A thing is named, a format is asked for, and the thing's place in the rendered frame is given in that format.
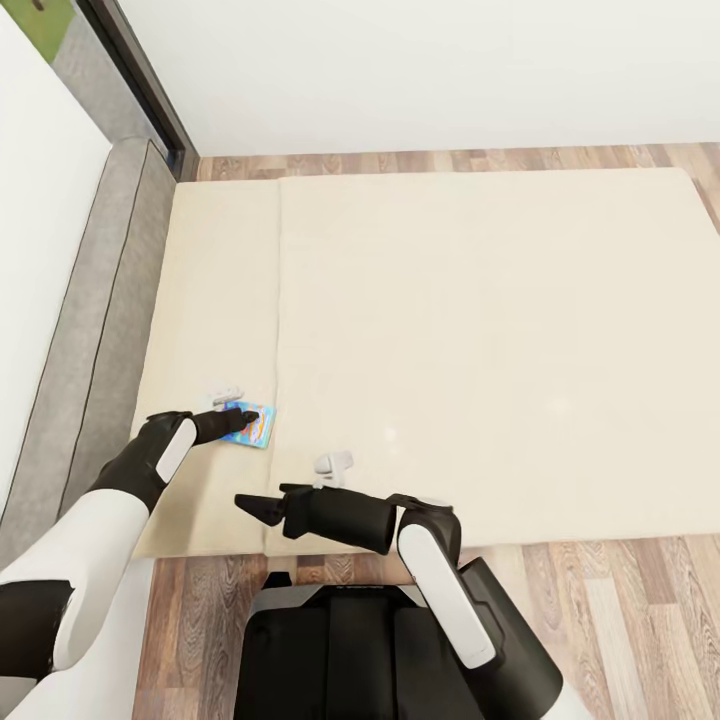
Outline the board game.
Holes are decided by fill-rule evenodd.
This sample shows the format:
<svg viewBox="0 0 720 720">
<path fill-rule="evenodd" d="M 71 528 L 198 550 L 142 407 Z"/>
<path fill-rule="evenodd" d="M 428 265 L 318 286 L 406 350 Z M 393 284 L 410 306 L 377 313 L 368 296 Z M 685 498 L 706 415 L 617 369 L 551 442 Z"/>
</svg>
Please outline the board game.
<svg viewBox="0 0 720 720">
<path fill-rule="evenodd" d="M 239 400 L 223 403 L 221 410 L 226 411 L 235 407 L 240 407 L 243 411 L 259 412 L 259 418 L 246 425 L 244 431 L 228 434 L 222 440 L 267 448 L 277 409 Z"/>
</svg>

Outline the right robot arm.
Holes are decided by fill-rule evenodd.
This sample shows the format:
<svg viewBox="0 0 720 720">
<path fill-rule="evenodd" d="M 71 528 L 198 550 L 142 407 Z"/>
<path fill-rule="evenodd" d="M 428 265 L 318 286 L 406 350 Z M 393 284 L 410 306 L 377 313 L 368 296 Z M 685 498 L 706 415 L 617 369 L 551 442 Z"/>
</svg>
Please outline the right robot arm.
<svg viewBox="0 0 720 720">
<path fill-rule="evenodd" d="M 462 524 L 448 501 L 395 493 L 379 499 L 344 488 L 351 451 L 313 461 L 313 484 L 281 483 L 279 497 L 233 503 L 290 540 L 316 534 L 387 556 L 397 550 L 478 704 L 483 720 L 594 720 L 483 558 L 458 568 Z"/>
</svg>

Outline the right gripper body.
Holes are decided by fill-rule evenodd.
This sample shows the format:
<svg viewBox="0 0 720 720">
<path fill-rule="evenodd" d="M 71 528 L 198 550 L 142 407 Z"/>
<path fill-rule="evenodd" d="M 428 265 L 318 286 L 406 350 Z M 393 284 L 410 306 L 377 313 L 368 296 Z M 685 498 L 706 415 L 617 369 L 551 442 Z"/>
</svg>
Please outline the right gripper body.
<svg viewBox="0 0 720 720">
<path fill-rule="evenodd" d="M 353 523 L 359 503 L 365 496 L 348 488 L 314 488 L 313 484 L 289 494 L 287 512 L 283 517 L 282 534 L 290 540 L 302 534 L 316 534 L 329 540 L 353 543 Z"/>
</svg>

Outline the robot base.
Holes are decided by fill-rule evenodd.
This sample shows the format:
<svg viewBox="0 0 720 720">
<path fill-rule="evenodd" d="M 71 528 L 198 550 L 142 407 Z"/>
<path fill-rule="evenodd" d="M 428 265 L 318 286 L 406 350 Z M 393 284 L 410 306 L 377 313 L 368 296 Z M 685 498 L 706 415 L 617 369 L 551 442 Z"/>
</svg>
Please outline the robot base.
<svg viewBox="0 0 720 720">
<path fill-rule="evenodd" d="M 483 720 L 418 586 L 290 586 L 244 630 L 234 720 Z"/>
</svg>

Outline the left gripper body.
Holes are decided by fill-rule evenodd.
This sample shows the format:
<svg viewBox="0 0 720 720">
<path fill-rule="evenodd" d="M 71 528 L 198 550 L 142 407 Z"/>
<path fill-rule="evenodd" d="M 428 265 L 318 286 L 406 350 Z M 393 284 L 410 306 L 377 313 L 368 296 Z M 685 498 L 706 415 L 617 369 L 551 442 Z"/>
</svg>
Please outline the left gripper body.
<svg viewBox="0 0 720 720">
<path fill-rule="evenodd" d="M 227 409 L 226 411 L 215 411 L 203 413 L 202 416 L 206 416 L 210 420 L 212 426 L 212 434 L 210 438 L 206 440 L 216 441 L 222 439 L 228 434 L 238 433 L 239 431 L 245 430 L 245 424 L 243 419 L 243 410 L 240 407 Z"/>
</svg>

